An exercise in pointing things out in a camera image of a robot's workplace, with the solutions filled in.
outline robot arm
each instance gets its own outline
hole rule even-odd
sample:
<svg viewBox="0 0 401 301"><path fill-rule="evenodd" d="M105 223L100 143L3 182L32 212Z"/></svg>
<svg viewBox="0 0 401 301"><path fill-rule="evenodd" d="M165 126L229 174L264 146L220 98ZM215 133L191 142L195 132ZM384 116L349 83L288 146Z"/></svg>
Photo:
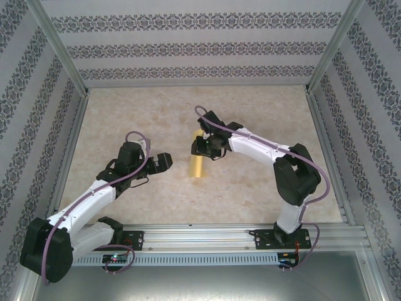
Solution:
<svg viewBox="0 0 401 301"><path fill-rule="evenodd" d="M95 192L95 189L116 179L127 176L138 169L145 159L144 141L125 142L120 148L118 158L111 160L99 173L96 181L84 194L67 208L50 216L47 220L34 219L28 226L24 246L21 252L22 266L41 275L44 244L53 226L63 218L57 227L49 245L46 261L46 278L50 282L60 281L70 269L72 263L86 253L109 243L122 243L123 225L111 218L100 218L93 226L82 230L82 227L103 207L112 203L121 193L130 188L131 182L147 179L149 175L164 172L172 165L171 155L163 153L148 159L146 165L134 176L106 186ZM82 196L92 195L77 205L72 212L65 213L76 204Z"/></svg>
<svg viewBox="0 0 401 301"><path fill-rule="evenodd" d="M203 137L196 137L192 144L191 153L216 160L216 158L222 157L222 151L224 153L226 151L238 152L264 165L273 167L278 193L284 199L283 208L277 222L274 224L274 236L281 245L289 243L301 229L299 216L305 206L305 201L308 200L310 195L315 192L317 185L319 185L321 177L314 167L279 151L278 148L294 152L311 160L306 147L301 144L296 144L294 147L279 145L254 135L241 124L235 122L225 126L224 122L219 120L213 111L208 111L204 117L215 124L245 134L246 137L218 129L199 119L200 127L206 134ZM275 149L250 139L250 136L270 142L277 148Z"/></svg>

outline patterned wall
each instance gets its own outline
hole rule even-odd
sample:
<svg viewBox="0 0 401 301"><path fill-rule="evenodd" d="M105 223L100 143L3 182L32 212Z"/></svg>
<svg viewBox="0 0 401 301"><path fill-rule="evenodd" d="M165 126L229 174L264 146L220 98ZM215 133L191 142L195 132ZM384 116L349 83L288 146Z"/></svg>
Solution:
<svg viewBox="0 0 401 301"><path fill-rule="evenodd" d="M88 87L305 84L350 0L43 1Z"/></svg>
<svg viewBox="0 0 401 301"><path fill-rule="evenodd" d="M401 300L401 0L367 1L315 92L341 180Z"/></svg>
<svg viewBox="0 0 401 301"><path fill-rule="evenodd" d="M0 4L0 300L7 300L26 227L44 218L80 96L26 4Z"/></svg>

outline yellow cylinder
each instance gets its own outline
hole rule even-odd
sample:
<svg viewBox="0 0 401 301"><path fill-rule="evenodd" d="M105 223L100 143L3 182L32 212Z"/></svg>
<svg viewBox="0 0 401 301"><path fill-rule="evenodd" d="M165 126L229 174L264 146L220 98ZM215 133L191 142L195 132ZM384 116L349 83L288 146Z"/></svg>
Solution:
<svg viewBox="0 0 401 301"><path fill-rule="evenodd" d="M203 136L204 131L199 129L194 132L193 139L197 136ZM189 160L189 177L206 177L206 173L203 170L203 157L191 155Z"/></svg>

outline black mounting plate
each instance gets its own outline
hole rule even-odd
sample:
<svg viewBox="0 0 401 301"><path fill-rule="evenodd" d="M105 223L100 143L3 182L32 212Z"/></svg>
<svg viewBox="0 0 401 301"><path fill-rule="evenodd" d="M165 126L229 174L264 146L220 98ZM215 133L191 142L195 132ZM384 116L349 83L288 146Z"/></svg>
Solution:
<svg viewBox="0 0 401 301"><path fill-rule="evenodd" d="M249 231L250 235L254 236L255 246L257 250L289 250L295 249L295 241L299 243L300 249L310 249L312 247L309 231L307 229L300 229L299 233L295 236L292 243L281 246L278 241L274 239L273 229L258 229Z"/></svg>
<svg viewBox="0 0 401 301"><path fill-rule="evenodd" d="M127 245L134 251L142 251L143 247L143 231L123 231L123 239L121 245ZM124 248L97 248L95 251L126 251Z"/></svg>

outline beige floor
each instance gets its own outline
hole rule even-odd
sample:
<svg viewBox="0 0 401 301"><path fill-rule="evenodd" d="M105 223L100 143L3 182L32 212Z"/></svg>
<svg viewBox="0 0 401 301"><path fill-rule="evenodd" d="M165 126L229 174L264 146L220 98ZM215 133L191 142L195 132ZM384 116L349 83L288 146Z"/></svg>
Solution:
<svg viewBox="0 0 401 301"><path fill-rule="evenodd" d="M284 145L307 146L326 170L301 86L158 87L94 89L91 92L66 189L64 208L83 193L106 164L117 157L130 130L152 141L151 154L169 152L173 166L144 186L125 191L91 222L107 215L124 224L272 223L282 200L273 169L229 152L206 160L208 177L188 177L192 133L199 128L195 105L220 119ZM324 190L322 183L316 194ZM334 194L311 205L305 221L341 221Z"/></svg>

